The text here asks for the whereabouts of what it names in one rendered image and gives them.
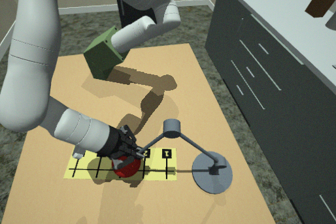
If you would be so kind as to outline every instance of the yellow paper with black markings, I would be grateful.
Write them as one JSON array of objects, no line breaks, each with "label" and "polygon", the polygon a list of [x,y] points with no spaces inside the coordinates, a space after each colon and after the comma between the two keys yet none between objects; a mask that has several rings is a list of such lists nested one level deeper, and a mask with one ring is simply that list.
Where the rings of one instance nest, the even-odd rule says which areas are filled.
[{"label": "yellow paper with black markings", "polygon": [[144,152],[140,169],[129,178],[121,178],[112,168],[108,157],[97,157],[96,153],[86,151],[84,157],[70,157],[63,178],[77,180],[168,180],[176,181],[176,149],[149,148]]}]

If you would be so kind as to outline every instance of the red sphere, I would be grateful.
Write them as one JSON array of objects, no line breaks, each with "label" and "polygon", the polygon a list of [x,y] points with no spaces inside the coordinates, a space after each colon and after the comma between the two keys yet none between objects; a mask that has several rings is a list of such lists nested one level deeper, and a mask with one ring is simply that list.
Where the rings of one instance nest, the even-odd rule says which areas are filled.
[{"label": "red sphere", "polygon": [[[122,156],[119,157],[118,160],[125,160],[127,157],[126,156]],[[118,169],[118,170],[113,170],[115,174],[117,174],[118,176],[122,177],[122,178],[128,178],[130,176],[133,176],[135,173],[137,173],[137,171],[139,170],[141,165],[141,160],[140,159],[134,159],[134,161],[132,163],[130,163],[129,165],[126,165],[124,168]]]}]

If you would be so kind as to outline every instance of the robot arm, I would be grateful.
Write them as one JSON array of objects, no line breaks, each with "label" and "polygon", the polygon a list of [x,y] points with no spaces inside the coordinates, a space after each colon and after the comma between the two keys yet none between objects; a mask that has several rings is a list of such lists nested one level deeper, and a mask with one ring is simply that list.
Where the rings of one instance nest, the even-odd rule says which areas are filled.
[{"label": "robot arm", "polygon": [[[180,24],[174,0],[124,0],[137,9],[153,8],[155,24],[143,17],[121,29],[112,38],[119,52]],[[115,129],[102,121],[74,111],[50,96],[50,85],[61,44],[57,0],[19,0],[16,24],[8,56],[8,69],[0,94],[0,123],[24,132],[41,126],[55,138],[74,144],[74,157],[85,150],[100,156],[127,155],[118,168],[137,155],[131,131]]]}]

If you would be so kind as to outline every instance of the green block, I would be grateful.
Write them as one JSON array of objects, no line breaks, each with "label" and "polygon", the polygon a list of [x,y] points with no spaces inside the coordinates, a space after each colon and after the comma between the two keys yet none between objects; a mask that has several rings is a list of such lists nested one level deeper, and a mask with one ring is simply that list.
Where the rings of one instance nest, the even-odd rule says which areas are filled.
[{"label": "green block", "polygon": [[98,80],[106,80],[113,67],[124,62],[128,52],[118,53],[112,46],[111,37],[117,32],[113,26],[92,41],[84,52],[84,57],[92,76]]}]

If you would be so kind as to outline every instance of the gray mottled floor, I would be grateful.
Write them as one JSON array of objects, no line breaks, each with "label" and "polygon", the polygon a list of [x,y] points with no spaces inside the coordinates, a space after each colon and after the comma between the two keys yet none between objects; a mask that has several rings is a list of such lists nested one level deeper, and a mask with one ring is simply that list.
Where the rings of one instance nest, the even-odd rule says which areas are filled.
[{"label": "gray mottled floor", "polygon": [[[190,44],[275,221],[279,224],[301,223],[204,48],[212,11],[208,6],[178,9],[182,20],[178,28],[138,47]],[[94,38],[114,25],[121,29],[118,12],[61,16],[62,44],[59,55],[83,53]],[[7,71],[7,60],[8,51],[0,62],[0,88]],[[0,125],[0,221],[5,211],[25,136],[26,133],[15,133]]]}]

